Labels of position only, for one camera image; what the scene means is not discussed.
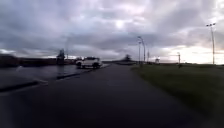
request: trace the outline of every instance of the green grass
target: green grass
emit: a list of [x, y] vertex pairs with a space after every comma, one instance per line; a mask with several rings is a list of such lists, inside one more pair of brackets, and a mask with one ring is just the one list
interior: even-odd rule
[[217, 102], [224, 101], [224, 69], [146, 65], [133, 70], [202, 114], [213, 115], [222, 104]]

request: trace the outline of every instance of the sky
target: sky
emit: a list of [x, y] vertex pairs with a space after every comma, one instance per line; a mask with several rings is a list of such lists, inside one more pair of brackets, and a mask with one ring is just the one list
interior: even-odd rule
[[149, 60], [224, 63], [223, 0], [0, 0], [0, 53], [19, 57], [103, 60], [139, 57], [141, 36]]

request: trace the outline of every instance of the roadside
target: roadside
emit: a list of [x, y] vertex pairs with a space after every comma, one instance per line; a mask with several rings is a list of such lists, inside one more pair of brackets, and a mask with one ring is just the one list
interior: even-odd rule
[[77, 69], [70, 66], [20, 67], [0, 70], [0, 93], [17, 89], [47, 84], [59, 79], [77, 76], [93, 71], [92, 68]]
[[210, 120], [222, 123], [224, 69], [145, 65], [133, 70]]

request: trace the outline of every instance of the distant vehicle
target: distant vehicle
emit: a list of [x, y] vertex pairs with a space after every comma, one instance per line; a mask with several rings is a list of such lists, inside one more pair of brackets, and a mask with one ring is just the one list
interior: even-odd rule
[[86, 67], [92, 67], [92, 68], [100, 68], [102, 66], [102, 62], [100, 58], [97, 57], [86, 57], [83, 60], [78, 60], [76, 62], [77, 68], [86, 68]]

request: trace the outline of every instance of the lamp post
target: lamp post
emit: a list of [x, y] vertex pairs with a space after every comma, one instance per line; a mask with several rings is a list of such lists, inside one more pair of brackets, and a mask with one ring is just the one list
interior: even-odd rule
[[178, 52], [178, 64], [180, 64], [180, 53]]
[[215, 25], [216, 23], [206, 25], [206, 27], [211, 28], [213, 64], [215, 64], [215, 39], [214, 39], [214, 33], [213, 33], [213, 26]]
[[138, 61], [138, 64], [140, 65], [141, 64], [141, 42], [139, 42], [139, 56], [138, 56], [138, 58], [139, 58], [139, 61]]
[[144, 43], [144, 40], [142, 39], [141, 36], [138, 36], [138, 38], [141, 40], [141, 43], [142, 43], [142, 45], [144, 47], [144, 62], [145, 62], [145, 43]]
[[68, 60], [68, 45], [69, 45], [69, 44], [68, 44], [68, 43], [69, 43], [68, 41], [69, 41], [69, 40], [67, 39], [67, 40], [66, 40], [66, 56], [67, 56], [67, 60]]
[[149, 50], [148, 50], [148, 53], [147, 53], [147, 63], [149, 62], [149, 57], [150, 57], [150, 53], [149, 53]]

